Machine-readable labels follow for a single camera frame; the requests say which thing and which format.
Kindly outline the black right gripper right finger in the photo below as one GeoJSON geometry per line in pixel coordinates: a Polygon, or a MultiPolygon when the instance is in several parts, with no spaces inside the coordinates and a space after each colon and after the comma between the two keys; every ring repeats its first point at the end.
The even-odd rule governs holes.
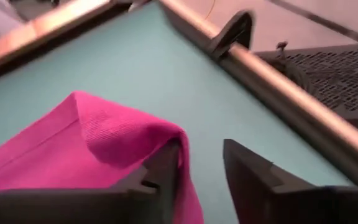
{"type": "Polygon", "coordinates": [[[223,159],[239,224],[358,224],[358,187],[315,186],[233,139],[223,159]]]}

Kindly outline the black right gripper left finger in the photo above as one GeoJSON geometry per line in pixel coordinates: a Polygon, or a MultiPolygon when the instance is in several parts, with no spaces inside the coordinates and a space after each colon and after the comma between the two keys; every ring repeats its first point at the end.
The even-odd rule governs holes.
{"type": "Polygon", "coordinates": [[[0,224],[172,224],[180,143],[109,188],[0,191],[0,224]]]}

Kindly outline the pink towel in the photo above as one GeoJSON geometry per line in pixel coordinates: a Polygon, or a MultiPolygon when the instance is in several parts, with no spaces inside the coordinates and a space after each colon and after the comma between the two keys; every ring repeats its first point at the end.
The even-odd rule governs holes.
{"type": "Polygon", "coordinates": [[[204,224],[184,130],[82,91],[0,146],[0,190],[109,187],[174,139],[181,149],[173,222],[204,224]]]}

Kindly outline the black mesh computer tower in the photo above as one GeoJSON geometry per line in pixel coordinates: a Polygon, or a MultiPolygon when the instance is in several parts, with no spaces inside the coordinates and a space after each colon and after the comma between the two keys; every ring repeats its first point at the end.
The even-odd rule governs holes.
{"type": "Polygon", "coordinates": [[[358,128],[358,44],[286,50],[285,56],[305,73],[316,99],[358,128]]]}

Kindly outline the black table clamp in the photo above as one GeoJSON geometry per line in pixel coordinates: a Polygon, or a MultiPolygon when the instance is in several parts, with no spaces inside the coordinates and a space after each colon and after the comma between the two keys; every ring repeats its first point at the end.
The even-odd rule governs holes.
{"type": "Polygon", "coordinates": [[[231,45],[238,43],[250,48],[253,29],[253,14],[251,11],[240,10],[235,13],[220,33],[211,40],[208,50],[215,59],[221,58],[229,52],[231,45]]]}

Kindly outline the black aluminium table frame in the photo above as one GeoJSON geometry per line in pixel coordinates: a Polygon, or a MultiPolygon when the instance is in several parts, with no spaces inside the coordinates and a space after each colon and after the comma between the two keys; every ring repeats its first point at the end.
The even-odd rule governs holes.
{"type": "Polygon", "coordinates": [[[217,33],[216,28],[210,23],[200,19],[191,9],[176,0],[152,1],[143,8],[133,12],[126,12],[127,4],[124,2],[120,3],[120,6],[115,6],[89,21],[64,32],[62,35],[52,38],[34,50],[2,64],[0,66],[0,78],[105,22],[112,21],[126,14],[132,14],[149,4],[156,3],[162,11],[165,20],[175,31],[253,95],[284,125],[288,126],[305,143],[309,144],[350,182],[358,185],[358,152],[328,128],[306,114],[299,106],[285,98],[272,85],[269,85],[262,78],[258,77],[255,72],[235,59],[229,52],[221,58],[213,58],[206,51],[206,46],[201,43],[202,36],[212,38],[217,33]]]}

